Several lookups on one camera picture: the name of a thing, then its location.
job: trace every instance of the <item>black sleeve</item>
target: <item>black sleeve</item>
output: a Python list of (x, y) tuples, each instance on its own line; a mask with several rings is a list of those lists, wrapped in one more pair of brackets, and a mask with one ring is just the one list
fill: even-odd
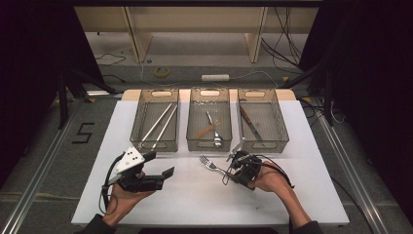
[(322, 231), (317, 221), (311, 221), (304, 226), (295, 229), (294, 234), (322, 234)]
[(100, 214), (96, 214), (91, 222), (80, 232), (75, 232), (75, 234), (113, 234), (116, 229), (107, 225), (106, 222), (102, 220)]

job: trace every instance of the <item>person's left hand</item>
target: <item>person's left hand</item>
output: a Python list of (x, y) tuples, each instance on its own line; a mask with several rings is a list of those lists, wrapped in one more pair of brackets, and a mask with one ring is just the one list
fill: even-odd
[(155, 191), (137, 193), (128, 192), (123, 190), (118, 183), (115, 183), (112, 187), (112, 194), (106, 210), (106, 215), (102, 220), (109, 226), (115, 227), (116, 224), (118, 224), (118, 222), (122, 220), (122, 218), (126, 216), (138, 202), (153, 193), (155, 193)]

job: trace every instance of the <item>white power strip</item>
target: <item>white power strip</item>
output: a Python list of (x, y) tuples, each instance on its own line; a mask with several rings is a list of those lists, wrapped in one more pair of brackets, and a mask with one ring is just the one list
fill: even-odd
[(203, 81), (229, 81), (230, 75), (228, 74), (220, 74), (220, 75), (203, 75)]

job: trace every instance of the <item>white table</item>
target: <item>white table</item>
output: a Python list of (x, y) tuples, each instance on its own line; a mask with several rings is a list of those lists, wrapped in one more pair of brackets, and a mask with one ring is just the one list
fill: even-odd
[[(282, 154), (266, 155), (286, 171), (302, 206), (312, 219), (320, 224), (349, 223), (299, 101), (282, 100), (280, 106), (290, 141)], [(85, 225), (100, 213), (97, 206), (100, 187), (114, 159), (131, 146), (136, 108), (137, 101), (120, 100), (117, 103), (73, 216), (73, 224)], [(145, 164), (143, 169), (147, 175), (158, 175), (175, 167), (174, 175), (165, 181), (163, 190), (141, 201), (120, 224), (139, 227), (262, 227), (288, 224), (288, 213), (275, 194), (260, 189), (251, 191), (232, 181), (224, 185), (222, 174), (209, 171), (199, 160), (204, 154), (218, 167), (227, 169), (229, 152), (208, 154), (188, 151), (188, 98), (181, 97), (179, 111), (178, 152), (158, 153), (157, 158)], [(239, 142), (239, 117), (233, 98), (231, 112), (233, 148)]]

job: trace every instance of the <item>silver fork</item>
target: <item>silver fork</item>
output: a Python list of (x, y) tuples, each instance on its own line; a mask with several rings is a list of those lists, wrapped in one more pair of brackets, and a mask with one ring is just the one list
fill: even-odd
[(212, 163), (206, 156), (204, 156), (204, 155), (201, 156), (201, 157), (200, 157), (200, 160), (201, 160), (201, 162), (202, 162), (203, 164), (206, 165), (206, 167), (207, 167), (208, 169), (210, 169), (210, 170), (212, 170), (212, 171), (219, 171), (219, 172), (221, 172), (222, 174), (227, 175), (227, 172), (225, 172), (224, 170), (216, 167), (216, 165), (215, 165), (214, 163)]

